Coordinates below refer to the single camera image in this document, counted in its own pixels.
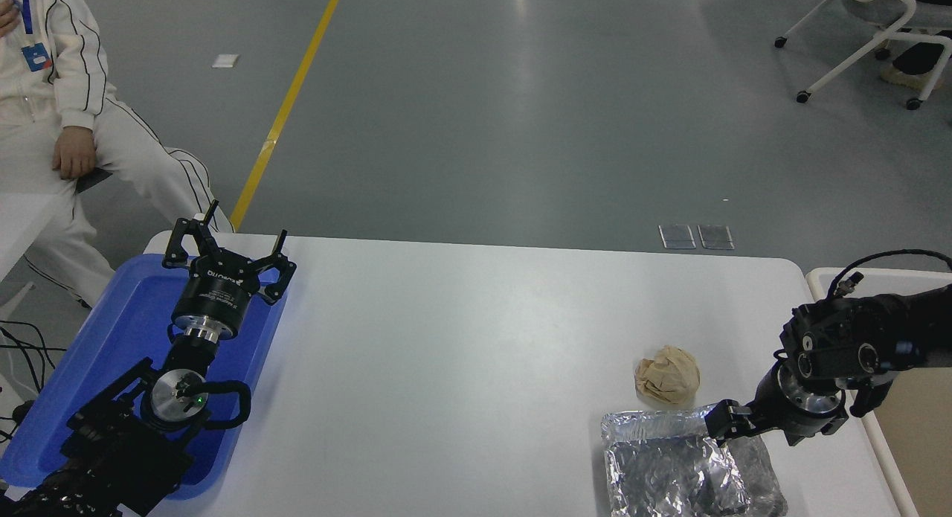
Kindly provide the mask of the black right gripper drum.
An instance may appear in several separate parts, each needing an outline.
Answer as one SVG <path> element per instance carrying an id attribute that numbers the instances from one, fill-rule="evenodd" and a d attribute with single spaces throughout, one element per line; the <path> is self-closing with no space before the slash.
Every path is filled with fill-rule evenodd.
<path id="1" fill-rule="evenodd" d="M 785 362 L 776 361 L 759 382 L 750 422 L 755 434 L 781 430 L 789 446 L 817 434 L 830 435 L 848 419 L 843 391 L 814 388 L 800 381 Z"/>

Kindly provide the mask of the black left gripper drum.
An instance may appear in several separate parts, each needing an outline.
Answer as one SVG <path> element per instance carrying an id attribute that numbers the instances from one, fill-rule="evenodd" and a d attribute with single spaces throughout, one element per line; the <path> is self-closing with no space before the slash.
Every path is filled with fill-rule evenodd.
<path id="1" fill-rule="evenodd" d="M 215 321 L 223 333 L 238 333 L 260 280 L 252 260 L 238 254 L 207 255 L 188 263 L 188 279 L 171 321 L 181 330 Z"/>

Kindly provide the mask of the person's left hand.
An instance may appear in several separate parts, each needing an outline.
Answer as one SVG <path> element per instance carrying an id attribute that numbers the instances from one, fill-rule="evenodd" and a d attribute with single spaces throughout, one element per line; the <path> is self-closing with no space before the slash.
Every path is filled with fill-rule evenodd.
<path id="1" fill-rule="evenodd" d="M 80 179 L 96 168 L 96 148 L 93 131 L 68 125 L 62 128 L 54 145 L 52 169 L 61 179 Z"/>

